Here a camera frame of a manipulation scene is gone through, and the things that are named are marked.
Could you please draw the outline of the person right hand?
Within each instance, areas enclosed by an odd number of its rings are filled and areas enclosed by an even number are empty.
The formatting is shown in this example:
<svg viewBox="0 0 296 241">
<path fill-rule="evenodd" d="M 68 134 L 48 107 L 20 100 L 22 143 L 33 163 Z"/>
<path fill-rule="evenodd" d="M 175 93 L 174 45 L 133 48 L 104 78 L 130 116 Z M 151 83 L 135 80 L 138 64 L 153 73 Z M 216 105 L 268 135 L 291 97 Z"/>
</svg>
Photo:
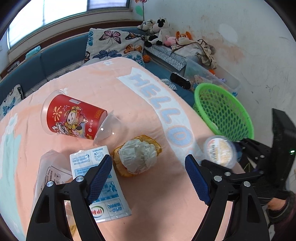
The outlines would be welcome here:
<svg viewBox="0 0 296 241">
<path fill-rule="evenodd" d="M 282 210 L 290 197 L 290 193 L 288 191 L 281 192 L 277 194 L 276 197 L 273 197 L 267 204 L 267 209 L 273 211 Z"/>
</svg>

